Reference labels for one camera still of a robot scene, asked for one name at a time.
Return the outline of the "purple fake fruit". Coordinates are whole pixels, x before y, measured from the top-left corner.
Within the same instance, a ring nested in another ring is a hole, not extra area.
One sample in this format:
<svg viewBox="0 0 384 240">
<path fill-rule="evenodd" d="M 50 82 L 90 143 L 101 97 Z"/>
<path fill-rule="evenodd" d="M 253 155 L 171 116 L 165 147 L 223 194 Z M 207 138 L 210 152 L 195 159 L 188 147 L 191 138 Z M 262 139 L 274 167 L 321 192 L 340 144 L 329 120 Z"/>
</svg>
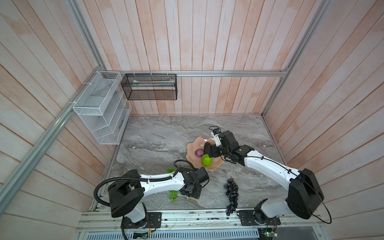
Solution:
<svg viewBox="0 0 384 240">
<path fill-rule="evenodd" d="M 204 155 L 205 155 L 205 151 L 204 151 L 203 149 L 197 149 L 197 150 L 195 151 L 195 156 L 196 156 L 197 158 L 202 158 Z"/>
</svg>

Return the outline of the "green fake grape bunch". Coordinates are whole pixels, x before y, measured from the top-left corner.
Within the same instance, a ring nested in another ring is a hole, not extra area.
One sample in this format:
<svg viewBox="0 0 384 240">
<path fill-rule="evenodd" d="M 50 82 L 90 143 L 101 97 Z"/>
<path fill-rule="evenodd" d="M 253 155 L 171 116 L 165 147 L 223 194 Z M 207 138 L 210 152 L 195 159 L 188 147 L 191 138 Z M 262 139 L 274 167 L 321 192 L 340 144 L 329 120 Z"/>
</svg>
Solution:
<svg viewBox="0 0 384 240">
<path fill-rule="evenodd" d="M 168 173 L 174 173 L 176 171 L 177 171 L 177 169 L 175 169 L 175 168 L 168 168 L 167 169 Z M 178 191 L 170 191 L 170 200 L 171 200 L 171 202 L 174 202 L 177 197 L 178 197 Z"/>
</svg>

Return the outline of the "dark purple fake grape bunch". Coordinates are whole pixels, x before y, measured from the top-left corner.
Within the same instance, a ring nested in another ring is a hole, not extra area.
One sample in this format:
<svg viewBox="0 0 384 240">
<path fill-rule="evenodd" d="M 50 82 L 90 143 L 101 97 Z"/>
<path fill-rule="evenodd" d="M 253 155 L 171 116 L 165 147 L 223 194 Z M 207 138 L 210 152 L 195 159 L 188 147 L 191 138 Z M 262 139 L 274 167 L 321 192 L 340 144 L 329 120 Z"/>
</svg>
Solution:
<svg viewBox="0 0 384 240">
<path fill-rule="evenodd" d="M 236 184 L 233 178 L 229 178 L 227 183 L 224 184 L 224 188 L 226 190 L 226 196 L 229 199 L 229 205 L 227 206 L 226 215 L 230 216 L 235 213 L 238 207 L 238 199 L 239 199 L 239 186 Z"/>
</svg>

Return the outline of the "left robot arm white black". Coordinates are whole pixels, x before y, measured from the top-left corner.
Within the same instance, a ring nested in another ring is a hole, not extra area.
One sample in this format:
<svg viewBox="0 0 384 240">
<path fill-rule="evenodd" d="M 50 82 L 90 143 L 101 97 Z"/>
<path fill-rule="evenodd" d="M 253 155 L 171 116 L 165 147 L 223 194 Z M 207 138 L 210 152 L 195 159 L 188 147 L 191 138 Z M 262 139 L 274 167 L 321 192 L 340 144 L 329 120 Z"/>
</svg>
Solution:
<svg viewBox="0 0 384 240">
<path fill-rule="evenodd" d="M 181 195 L 199 199 L 203 187 L 210 178 L 205 168 L 188 169 L 179 167 L 176 171 L 162 175 L 140 175 L 131 170 L 116 178 L 108 187 L 111 216 L 123 218 L 123 227 L 143 228 L 149 221 L 156 222 L 160 213 L 148 214 L 144 197 L 176 191 Z"/>
</svg>

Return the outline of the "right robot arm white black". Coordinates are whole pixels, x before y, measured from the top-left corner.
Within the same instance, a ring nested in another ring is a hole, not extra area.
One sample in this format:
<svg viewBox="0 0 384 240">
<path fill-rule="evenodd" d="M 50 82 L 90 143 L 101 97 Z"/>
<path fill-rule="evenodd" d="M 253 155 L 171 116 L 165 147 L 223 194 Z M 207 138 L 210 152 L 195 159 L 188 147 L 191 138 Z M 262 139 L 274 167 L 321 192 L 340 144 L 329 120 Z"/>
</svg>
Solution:
<svg viewBox="0 0 384 240">
<path fill-rule="evenodd" d="M 308 220 L 323 204 L 324 194 L 315 174 L 308 169 L 302 171 L 271 160 L 248 145 L 239 145 L 230 131 L 222 132 L 215 127 L 211 135 L 214 144 L 205 144 L 204 151 L 211 158 L 222 158 L 225 162 L 240 164 L 274 180 L 288 194 L 279 199 L 263 199 L 254 208 L 257 224 L 267 225 L 273 218 L 294 214 Z"/>
</svg>

